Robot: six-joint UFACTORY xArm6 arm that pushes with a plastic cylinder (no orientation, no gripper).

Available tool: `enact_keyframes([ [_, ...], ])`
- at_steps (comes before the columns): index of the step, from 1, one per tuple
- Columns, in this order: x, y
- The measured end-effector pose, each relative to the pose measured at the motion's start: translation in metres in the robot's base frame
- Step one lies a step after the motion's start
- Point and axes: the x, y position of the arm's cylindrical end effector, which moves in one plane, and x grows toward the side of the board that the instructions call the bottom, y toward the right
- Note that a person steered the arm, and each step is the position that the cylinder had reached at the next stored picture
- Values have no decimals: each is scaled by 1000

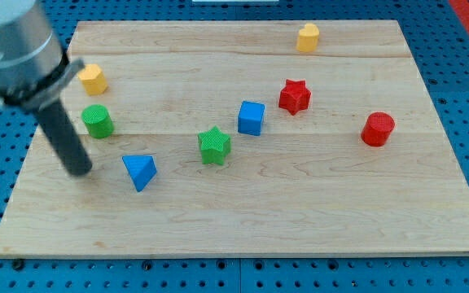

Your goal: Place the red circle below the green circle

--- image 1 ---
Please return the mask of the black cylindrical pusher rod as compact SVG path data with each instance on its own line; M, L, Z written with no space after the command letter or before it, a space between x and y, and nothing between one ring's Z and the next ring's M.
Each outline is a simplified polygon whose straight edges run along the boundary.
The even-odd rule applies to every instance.
M64 105L57 100L33 111L33 115L68 174L85 176L92 169L92 162Z

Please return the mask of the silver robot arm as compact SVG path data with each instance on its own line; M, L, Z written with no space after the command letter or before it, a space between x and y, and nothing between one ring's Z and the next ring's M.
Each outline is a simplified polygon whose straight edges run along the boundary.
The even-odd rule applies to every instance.
M84 67L69 59L38 0L0 0L0 105L32 113L75 177L86 175L92 162L60 94Z

